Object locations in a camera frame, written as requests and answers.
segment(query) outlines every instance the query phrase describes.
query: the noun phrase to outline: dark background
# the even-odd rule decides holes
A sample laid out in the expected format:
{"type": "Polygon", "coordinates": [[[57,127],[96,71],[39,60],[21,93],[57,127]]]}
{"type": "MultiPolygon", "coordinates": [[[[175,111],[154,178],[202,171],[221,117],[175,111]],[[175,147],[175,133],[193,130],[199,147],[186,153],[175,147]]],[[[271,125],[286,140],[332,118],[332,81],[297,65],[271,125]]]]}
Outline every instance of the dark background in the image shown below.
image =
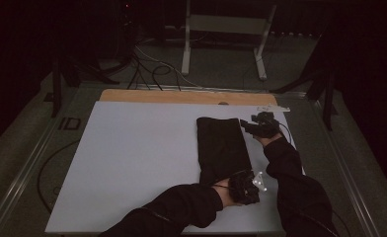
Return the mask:
{"type": "MultiPolygon", "coordinates": [[[[60,41],[66,53],[96,65],[97,58],[130,53],[131,40],[127,38],[120,38],[119,52],[109,48],[117,34],[127,33],[116,30],[125,21],[117,20],[122,12],[128,11],[125,15],[156,39],[166,37],[165,25],[178,28],[185,22],[186,6],[180,0],[98,2],[0,1],[0,135],[51,71],[53,40],[60,41]],[[121,9],[125,3],[130,3],[131,9],[121,9]]],[[[250,17],[266,11],[257,6],[254,11],[240,5],[225,7],[221,2],[197,1],[193,10],[250,17]]],[[[284,0],[278,5],[271,30],[278,36],[320,37],[303,74],[326,66],[326,61],[334,66],[336,89],[343,93],[387,177],[387,1],[284,0]]]]}

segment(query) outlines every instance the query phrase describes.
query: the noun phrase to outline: gray floor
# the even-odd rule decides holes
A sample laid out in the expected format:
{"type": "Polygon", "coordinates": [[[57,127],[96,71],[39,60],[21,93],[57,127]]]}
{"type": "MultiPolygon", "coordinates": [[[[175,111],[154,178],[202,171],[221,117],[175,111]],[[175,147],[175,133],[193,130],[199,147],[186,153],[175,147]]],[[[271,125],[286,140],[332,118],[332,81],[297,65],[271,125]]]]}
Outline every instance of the gray floor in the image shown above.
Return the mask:
{"type": "MultiPolygon", "coordinates": [[[[192,52],[191,72],[185,79],[178,75],[184,90],[230,90],[264,93],[298,78],[317,41],[300,37],[275,38],[270,36],[264,51],[268,81],[258,79],[252,46],[244,41],[254,39],[205,40],[196,43],[192,52]]],[[[148,40],[135,50],[141,58],[151,58],[182,66],[183,41],[168,40],[158,43],[148,40]]],[[[142,61],[153,70],[160,62],[142,61]]],[[[113,61],[104,61],[112,65],[113,61]]],[[[115,88],[126,88],[135,71],[129,65],[111,78],[120,82],[115,88]]],[[[166,72],[160,68],[158,73],[166,72]]],[[[151,73],[142,69],[148,87],[153,85],[151,73]]],[[[156,75],[165,89],[177,90],[175,72],[156,75]]],[[[43,162],[58,149],[78,140],[89,118],[94,103],[109,85],[94,81],[88,75],[80,88],[64,88],[64,106],[58,119],[50,118],[52,104],[43,98],[50,92],[50,76],[42,82],[41,92],[24,108],[0,138],[0,236],[43,236],[49,213],[37,193],[38,174],[43,162]],[[58,129],[62,118],[80,119],[76,130],[58,129]],[[24,173],[23,167],[30,168],[24,173]],[[14,197],[7,203],[4,197],[14,197]]],[[[141,78],[138,88],[148,89],[141,78]]],[[[387,182],[381,173],[366,141],[351,118],[341,94],[334,98],[337,115],[332,116],[333,132],[320,123],[320,110],[315,102],[302,97],[309,84],[295,88],[296,93],[278,96],[278,102],[293,108],[287,119],[297,149],[303,156],[306,171],[318,179],[331,197],[334,209],[343,218],[351,236],[387,236],[387,182]]],[[[77,144],[56,154],[43,169],[41,192],[52,207],[61,187],[77,144]]],[[[342,223],[334,217],[342,236],[347,236],[342,223]]],[[[283,236],[283,233],[264,236],[283,236]]]]}

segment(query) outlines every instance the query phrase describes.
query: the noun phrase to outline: white desk leg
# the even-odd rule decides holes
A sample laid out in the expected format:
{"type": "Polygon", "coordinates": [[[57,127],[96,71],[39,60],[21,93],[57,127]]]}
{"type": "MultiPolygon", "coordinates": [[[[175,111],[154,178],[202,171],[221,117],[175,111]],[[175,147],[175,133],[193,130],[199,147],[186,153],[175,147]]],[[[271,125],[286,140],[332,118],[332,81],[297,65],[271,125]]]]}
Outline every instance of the white desk leg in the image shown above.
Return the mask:
{"type": "Polygon", "coordinates": [[[266,81],[268,80],[267,72],[265,70],[264,62],[262,60],[262,52],[264,51],[265,43],[267,42],[268,35],[270,34],[271,22],[273,20],[273,15],[276,10],[276,5],[273,5],[271,8],[271,13],[267,19],[267,25],[265,26],[264,33],[262,34],[262,41],[258,48],[255,48],[255,60],[256,66],[258,67],[259,79],[266,81]]]}
{"type": "Polygon", "coordinates": [[[182,59],[182,75],[187,76],[190,74],[190,62],[191,62],[191,0],[187,0],[187,17],[186,17],[186,27],[185,27],[185,48],[184,48],[184,57],[182,59]]]}

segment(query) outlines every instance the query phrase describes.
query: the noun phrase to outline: black sleeve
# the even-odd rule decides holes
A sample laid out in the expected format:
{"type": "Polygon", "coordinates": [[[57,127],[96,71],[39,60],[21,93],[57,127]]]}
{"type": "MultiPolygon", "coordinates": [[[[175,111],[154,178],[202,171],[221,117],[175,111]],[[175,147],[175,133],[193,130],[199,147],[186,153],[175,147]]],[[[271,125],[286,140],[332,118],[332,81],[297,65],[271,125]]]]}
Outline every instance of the black sleeve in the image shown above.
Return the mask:
{"type": "Polygon", "coordinates": [[[208,226],[222,208],[215,189],[199,184],[179,185],[131,211],[100,236],[179,236],[188,225],[208,226]]]}
{"type": "Polygon", "coordinates": [[[277,208],[287,236],[338,236],[329,198],[319,182],[302,174],[294,147],[280,138],[264,152],[270,161],[267,173],[278,182],[277,208]]]}

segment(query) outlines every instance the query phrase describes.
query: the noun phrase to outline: hand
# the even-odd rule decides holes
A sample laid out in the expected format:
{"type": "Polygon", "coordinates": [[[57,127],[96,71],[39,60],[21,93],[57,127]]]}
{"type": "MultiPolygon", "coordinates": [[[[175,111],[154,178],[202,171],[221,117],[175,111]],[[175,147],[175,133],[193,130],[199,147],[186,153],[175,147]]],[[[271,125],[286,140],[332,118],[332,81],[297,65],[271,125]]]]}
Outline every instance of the hand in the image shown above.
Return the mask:
{"type": "Polygon", "coordinates": [[[267,145],[269,145],[271,142],[275,141],[275,140],[278,140],[282,137],[282,134],[280,133],[277,133],[275,136],[271,137],[271,138],[263,138],[263,137],[259,137],[259,136],[255,136],[253,135],[253,138],[255,138],[256,140],[258,140],[259,142],[261,142],[261,144],[266,147],[267,145]]]}
{"type": "Polygon", "coordinates": [[[218,192],[222,201],[222,206],[227,207],[230,205],[243,205],[241,203],[234,202],[233,198],[230,196],[228,180],[229,179],[222,180],[218,183],[215,183],[215,186],[212,186],[212,188],[218,192]]]}

